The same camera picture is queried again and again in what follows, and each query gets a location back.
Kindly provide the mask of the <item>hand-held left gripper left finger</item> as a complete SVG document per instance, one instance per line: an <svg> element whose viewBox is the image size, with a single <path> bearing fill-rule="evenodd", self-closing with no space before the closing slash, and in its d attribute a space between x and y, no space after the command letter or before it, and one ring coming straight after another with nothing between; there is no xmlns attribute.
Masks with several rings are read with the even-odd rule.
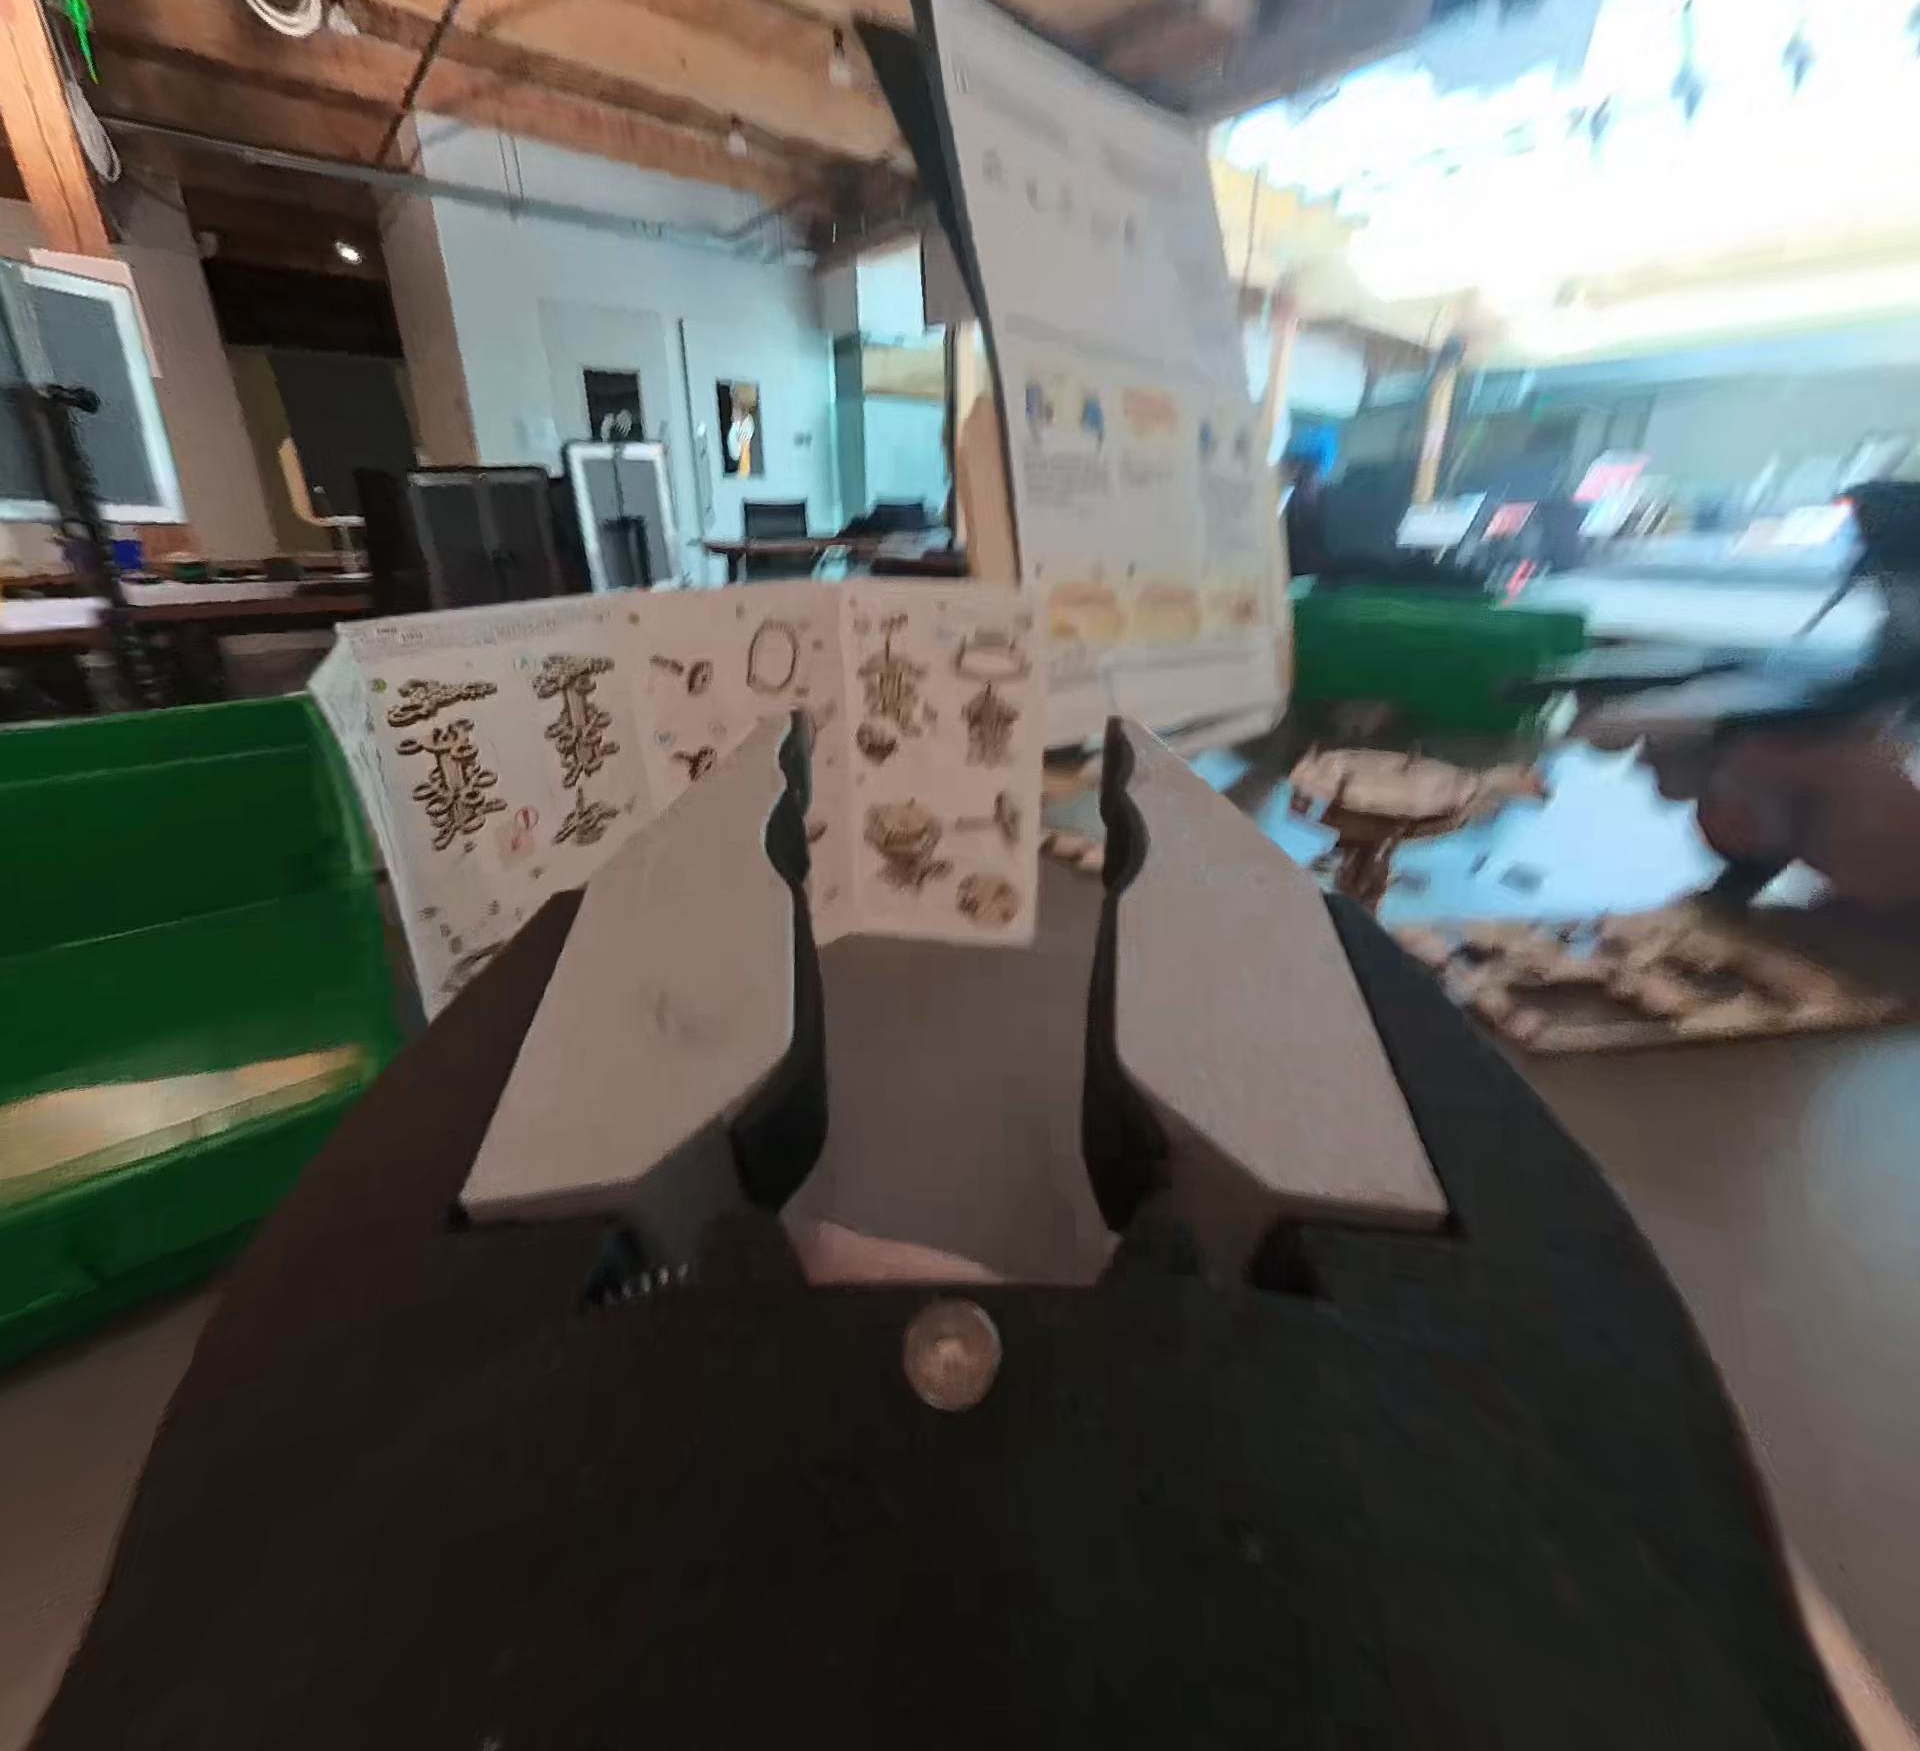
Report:
<svg viewBox="0 0 1920 1751"><path fill-rule="evenodd" d="M809 719L764 719L591 884L533 1003L463 1222L703 1227L820 1157Z"/></svg>

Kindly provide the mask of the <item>white printed instruction sheets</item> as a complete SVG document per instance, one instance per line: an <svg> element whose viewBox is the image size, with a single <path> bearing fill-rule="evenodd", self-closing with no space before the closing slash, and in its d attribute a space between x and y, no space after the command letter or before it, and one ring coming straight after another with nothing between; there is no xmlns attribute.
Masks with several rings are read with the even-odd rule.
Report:
<svg viewBox="0 0 1920 1751"><path fill-rule="evenodd" d="M999 0L858 21L988 348L988 468L1049 740L1248 740L1288 709L1288 559L1204 133Z"/></svg>

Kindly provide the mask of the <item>white framed board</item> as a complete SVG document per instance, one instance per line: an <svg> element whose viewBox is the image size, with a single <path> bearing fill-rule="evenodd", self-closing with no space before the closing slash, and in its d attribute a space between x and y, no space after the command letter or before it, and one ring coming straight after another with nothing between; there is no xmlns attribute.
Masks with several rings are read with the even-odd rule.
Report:
<svg viewBox="0 0 1920 1751"><path fill-rule="evenodd" d="M686 527L662 440L561 440L591 587L677 587Z"/></svg>

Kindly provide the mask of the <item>folded assembly instruction leaflet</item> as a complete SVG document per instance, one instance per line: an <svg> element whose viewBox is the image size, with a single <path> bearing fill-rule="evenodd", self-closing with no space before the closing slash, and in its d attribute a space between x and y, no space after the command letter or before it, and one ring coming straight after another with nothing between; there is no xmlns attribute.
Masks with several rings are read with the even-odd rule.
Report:
<svg viewBox="0 0 1920 1751"><path fill-rule="evenodd" d="M306 693L393 872L425 1019L546 891L793 716L813 941L1032 941L1040 608L1007 582L662 582L357 615Z"/></svg>

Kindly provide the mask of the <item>black cabinet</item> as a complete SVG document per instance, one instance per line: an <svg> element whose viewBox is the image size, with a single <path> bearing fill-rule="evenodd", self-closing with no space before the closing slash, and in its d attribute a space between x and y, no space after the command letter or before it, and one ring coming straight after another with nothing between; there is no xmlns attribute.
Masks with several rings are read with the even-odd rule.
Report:
<svg viewBox="0 0 1920 1751"><path fill-rule="evenodd" d="M470 608L580 596L591 559L546 468L357 468L367 608Z"/></svg>

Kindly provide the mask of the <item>instruction board on stand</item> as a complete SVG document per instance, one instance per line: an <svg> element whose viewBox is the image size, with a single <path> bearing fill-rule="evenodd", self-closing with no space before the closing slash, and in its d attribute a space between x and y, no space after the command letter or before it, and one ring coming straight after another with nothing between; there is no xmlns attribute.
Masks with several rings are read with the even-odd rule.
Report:
<svg viewBox="0 0 1920 1751"><path fill-rule="evenodd" d="M999 447L999 382L974 325L951 333L951 543L968 552L968 577L1023 582L1017 543L1017 473Z"/></svg>

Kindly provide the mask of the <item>green plastic bin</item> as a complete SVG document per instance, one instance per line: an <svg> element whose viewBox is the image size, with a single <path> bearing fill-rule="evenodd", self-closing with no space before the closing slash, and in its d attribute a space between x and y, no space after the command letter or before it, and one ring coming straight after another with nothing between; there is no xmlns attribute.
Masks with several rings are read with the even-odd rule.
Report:
<svg viewBox="0 0 1920 1751"><path fill-rule="evenodd" d="M376 853L306 701L0 740L0 1369L223 1269L396 1058Z"/></svg>
<svg viewBox="0 0 1920 1751"><path fill-rule="evenodd" d="M1520 733L1537 673L1593 648L1583 608L1420 582L1303 582L1288 596L1298 716L1378 709L1407 733Z"/></svg>

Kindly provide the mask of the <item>wooden sheet with cloud cutouts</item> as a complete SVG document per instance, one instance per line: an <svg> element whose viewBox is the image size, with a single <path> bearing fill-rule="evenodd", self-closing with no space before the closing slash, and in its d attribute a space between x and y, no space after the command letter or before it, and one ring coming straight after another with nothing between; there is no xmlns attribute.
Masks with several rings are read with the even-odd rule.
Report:
<svg viewBox="0 0 1920 1751"><path fill-rule="evenodd" d="M1708 904L1583 922L1399 922L1392 941L1530 1058L1841 1038L1913 998Z"/></svg>

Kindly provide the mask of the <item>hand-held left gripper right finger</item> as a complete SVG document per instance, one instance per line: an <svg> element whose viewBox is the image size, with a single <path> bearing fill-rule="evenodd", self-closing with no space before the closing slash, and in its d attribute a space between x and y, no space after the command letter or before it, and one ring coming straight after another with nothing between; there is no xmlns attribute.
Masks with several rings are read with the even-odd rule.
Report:
<svg viewBox="0 0 1920 1751"><path fill-rule="evenodd" d="M1103 726L1080 1165L1110 1236L1440 1236L1447 1185L1322 884L1150 726Z"/></svg>

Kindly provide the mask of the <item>round wooden model assembly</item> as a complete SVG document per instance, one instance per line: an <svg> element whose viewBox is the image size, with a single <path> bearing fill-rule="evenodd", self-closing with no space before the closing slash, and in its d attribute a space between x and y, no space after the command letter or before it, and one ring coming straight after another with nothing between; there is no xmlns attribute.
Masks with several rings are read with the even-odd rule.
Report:
<svg viewBox="0 0 1920 1751"><path fill-rule="evenodd" d="M1551 785L1530 760L1463 772L1420 751L1311 751L1288 772L1288 814L1333 831L1322 879L1362 910L1392 891L1407 846L1473 831L1541 794Z"/></svg>

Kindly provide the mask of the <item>person's right hand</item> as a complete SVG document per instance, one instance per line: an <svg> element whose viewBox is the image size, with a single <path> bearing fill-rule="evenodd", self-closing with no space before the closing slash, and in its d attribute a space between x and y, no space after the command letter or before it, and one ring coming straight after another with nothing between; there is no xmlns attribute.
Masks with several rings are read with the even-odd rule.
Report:
<svg viewBox="0 0 1920 1751"><path fill-rule="evenodd" d="M1743 733L1695 802L1727 863L1812 863L1834 896L1920 896L1920 785L1885 733Z"/></svg>

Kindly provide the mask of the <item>black tripod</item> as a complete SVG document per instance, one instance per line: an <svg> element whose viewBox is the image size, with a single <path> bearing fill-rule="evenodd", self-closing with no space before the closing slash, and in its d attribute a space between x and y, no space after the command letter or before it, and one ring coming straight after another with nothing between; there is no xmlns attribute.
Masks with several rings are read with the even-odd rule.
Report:
<svg viewBox="0 0 1920 1751"><path fill-rule="evenodd" d="M14 410L26 418L34 452L38 452L38 488L58 515L58 527L84 532L84 552L92 552L92 582L101 596L101 640L106 640L106 664L113 664L120 701L132 709L177 709L168 657L164 657L158 633L136 625L132 587L113 577L106 515L101 515L95 468L92 468L84 429L74 429L74 418L92 418L95 408L101 398L92 382L18 382L14 393Z"/></svg>

